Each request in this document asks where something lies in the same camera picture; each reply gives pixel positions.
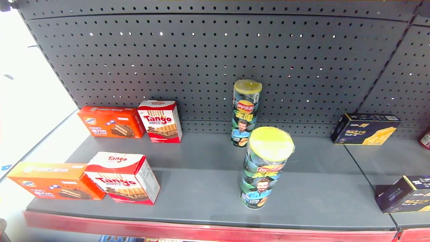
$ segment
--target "shelf surface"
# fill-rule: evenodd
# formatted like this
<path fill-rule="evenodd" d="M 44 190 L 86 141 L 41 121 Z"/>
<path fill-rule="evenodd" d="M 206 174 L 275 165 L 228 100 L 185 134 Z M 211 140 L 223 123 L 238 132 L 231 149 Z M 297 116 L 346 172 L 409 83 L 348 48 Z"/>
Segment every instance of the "shelf surface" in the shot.
<path fill-rule="evenodd" d="M 328 138 L 294 137 L 296 150 L 266 205 L 242 205 L 239 179 L 245 149 L 229 135 L 185 133 L 180 144 L 88 137 L 67 160 L 87 163 L 98 151 L 141 153 L 161 185 L 154 206 L 34 199 L 28 211 L 75 217 L 308 230 L 392 230 L 371 186 L 344 146 Z"/>
<path fill-rule="evenodd" d="M 345 146 L 372 186 L 391 185 L 403 175 L 430 174 L 430 152 L 416 140 L 389 139 L 382 146 Z M 394 213 L 402 228 L 430 226 L 430 212 Z"/>

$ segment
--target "navy snack box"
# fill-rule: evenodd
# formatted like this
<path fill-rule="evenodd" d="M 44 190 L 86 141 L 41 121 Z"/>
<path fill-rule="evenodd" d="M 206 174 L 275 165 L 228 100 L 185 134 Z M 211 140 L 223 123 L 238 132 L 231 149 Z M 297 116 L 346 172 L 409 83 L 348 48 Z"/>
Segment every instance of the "navy snack box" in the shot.
<path fill-rule="evenodd" d="M 330 138 L 335 144 L 380 146 L 401 123 L 394 115 L 346 113 Z"/>
<path fill-rule="evenodd" d="M 384 213 L 430 211 L 430 176 L 403 176 L 376 198 Z"/>

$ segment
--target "yellow plastic lid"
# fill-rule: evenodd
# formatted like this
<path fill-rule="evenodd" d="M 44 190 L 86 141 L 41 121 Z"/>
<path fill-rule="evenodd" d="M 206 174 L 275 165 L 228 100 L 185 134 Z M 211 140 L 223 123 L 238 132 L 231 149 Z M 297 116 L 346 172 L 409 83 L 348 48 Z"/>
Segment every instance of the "yellow plastic lid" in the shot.
<path fill-rule="evenodd" d="M 281 162 L 294 152 L 294 143 L 289 133 L 275 127 L 260 127 L 249 137 L 249 145 L 261 158 Z"/>
<path fill-rule="evenodd" d="M 262 85 L 251 79 L 241 79 L 234 83 L 234 89 L 243 94 L 254 94 L 261 92 Z"/>

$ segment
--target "cylindrical chip can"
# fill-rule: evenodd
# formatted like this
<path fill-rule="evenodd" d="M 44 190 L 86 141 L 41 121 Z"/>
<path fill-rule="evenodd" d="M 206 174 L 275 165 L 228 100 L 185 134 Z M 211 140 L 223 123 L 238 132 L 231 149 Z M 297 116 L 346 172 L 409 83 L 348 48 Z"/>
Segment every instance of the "cylindrical chip can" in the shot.
<path fill-rule="evenodd" d="M 430 151 L 430 130 L 418 139 L 418 143 L 425 150 Z"/>
<path fill-rule="evenodd" d="M 261 89 L 261 83 L 250 79 L 238 80 L 234 84 L 231 142 L 236 147 L 245 148 L 248 143 L 257 121 Z"/>
<path fill-rule="evenodd" d="M 252 132 L 240 184 L 243 205 L 250 209 L 264 206 L 294 148 L 291 136 L 278 128 L 260 127 Z"/>

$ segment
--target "oreo wafer box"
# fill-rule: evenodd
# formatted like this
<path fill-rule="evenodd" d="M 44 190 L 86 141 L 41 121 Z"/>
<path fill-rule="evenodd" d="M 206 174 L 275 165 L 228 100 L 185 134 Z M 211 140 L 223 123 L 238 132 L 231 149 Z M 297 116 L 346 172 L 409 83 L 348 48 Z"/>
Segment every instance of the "oreo wafer box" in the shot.
<path fill-rule="evenodd" d="M 160 191 L 144 155 L 99 152 L 85 174 L 115 202 L 153 205 Z"/>
<path fill-rule="evenodd" d="M 140 139 L 145 133 L 136 108 L 85 106 L 78 115 L 96 137 Z"/>
<path fill-rule="evenodd" d="M 182 130 L 175 101 L 143 101 L 138 111 L 151 142 L 181 142 Z"/>
<path fill-rule="evenodd" d="M 19 162 L 8 178 L 41 199 L 101 200 L 105 192 L 85 175 L 86 164 Z"/>

